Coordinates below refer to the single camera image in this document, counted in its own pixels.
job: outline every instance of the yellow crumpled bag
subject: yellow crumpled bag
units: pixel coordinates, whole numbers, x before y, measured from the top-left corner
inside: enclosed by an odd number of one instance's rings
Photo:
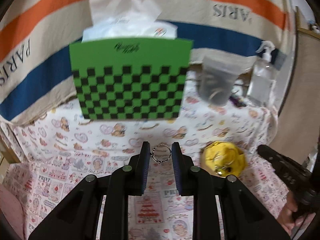
[[[215,141],[205,147],[201,162],[203,169],[220,177],[238,177],[246,166],[243,151],[234,143],[223,141]]]

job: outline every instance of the translucent plastic container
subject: translucent plastic container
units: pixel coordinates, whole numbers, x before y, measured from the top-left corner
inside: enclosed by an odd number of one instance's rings
[[[202,63],[200,97],[215,106],[225,106],[238,76],[244,72],[236,63],[219,62],[205,56]]]

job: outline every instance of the pink object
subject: pink object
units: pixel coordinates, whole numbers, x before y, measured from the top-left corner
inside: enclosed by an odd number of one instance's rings
[[[0,209],[13,230],[23,237],[23,211],[21,204],[3,185],[0,184]]]

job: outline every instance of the metal screw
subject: metal screw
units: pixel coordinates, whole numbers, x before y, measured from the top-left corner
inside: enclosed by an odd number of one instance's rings
[[[227,179],[228,179],[230,182],[236,182],[237,177],[234,176],[234,175],[229,175],[229,176],[227,177]]]
[[[122,167],[122,170],[123,171],[131,171],[132,170],[132,167],[130,165],[126,165],[126,166],[123,166]]]
[[[198,171],[200,171],[201,169],[200,169],[198,166],[191,166],[191,167],[190,167],[190,170],[193,171],[193,172],[198,172]]]
[[[96,179],[96,176],[94,176],[94,175],[92,175],[92,174],[90,174],[90,175],[88,175],[88,176],[85,177],[85,180],[86,180],[87,182],[92,182],[92,181],[94,181],[95,179]]]

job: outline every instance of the striped towel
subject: striped towel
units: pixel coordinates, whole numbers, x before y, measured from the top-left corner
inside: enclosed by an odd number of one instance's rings
[[[261,41],[280,68],[288,44],[287,0],[157,0],[159,20],[194,40],[191,63],[205,53],[246,58]],[[0,22],[0,121],[24,125],[76,94],[68,45],[92,26],[88,0],[15,0]]]

